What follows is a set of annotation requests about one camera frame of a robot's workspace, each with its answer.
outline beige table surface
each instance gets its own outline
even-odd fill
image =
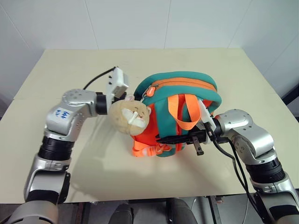
[[[22,203],[22,189],[43,137],[48,110],[62,94],[119,66],[130,88],[157,72],[190,70],[209,74],[223,103],[215,114],[238,108],[274,138],[278,157],[299,187],[299,125],[241,49],[47,50],[0,122],[0,203]],[[107,77],[90,86],[105,91]],[[105,116],[88,119],[72,153],[67,202],[243,193],[231,163],[212,145],[196,156],[188,146],[175,156],[136,158],[132,140]],[[223,146],[228,152],[228,145]]]

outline floor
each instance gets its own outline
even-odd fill
[[[198,224],[213,224],[212,213],[206,197],[182,198],[194,213]],[[111,215],[119,204],[128,201],[109,201],[89,203],[89,215],[82,217],[83,224],[108,224]],[[242,224],[247,204],[246,195],[233,195],[222,197],[217,204],[222,224]],[[134,224],[167,224],[165,216],[165,202],[130,203],[134,209]],[[0,220],[11,214],[16,204],[0,204]],[[64,203],[59,205],[60,224],[79,224],[78,210],[82,210],[82,203]],[[249,203],[245,224],[262,224],[262,221]]]

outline orange zipper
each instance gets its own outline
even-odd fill
[[[192,79],[192,78],[168,78],[163,80],[158,80],[152,83],[152,85],[146,90],[146,96],[152,97],[154,95],[155,90],[160,89],[163,86],[168,85],[186,85],[186,86],[193,86],[193,87],[200,87],[208,90],[213,90],[217,92],[215,87],[212,84],[207,82]]]

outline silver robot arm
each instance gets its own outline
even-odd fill
[[[220,136],[231,140],[246,165],[263,221],[299,223],[299,197],[277,158],[271,135],[242,110],[230,110],[215,118],[221,128]]]
[[[71,149],[84,121],[107,114],[109,106],[125,96],[128,81],[119,68],[109,77],[107,95],[75,89],[48,113],[43,143],[35,155],[24,188],[25,203],[11,215],[7,224],[57,224],[57,204],[68,194]]]

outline stuffed toy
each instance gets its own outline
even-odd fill
[[[133,95],[129,95],[110,106],[108,117],[115,129],[135,136],[146,129],[150,121],[150,112],[149,107],[141,101],[134,100]]]

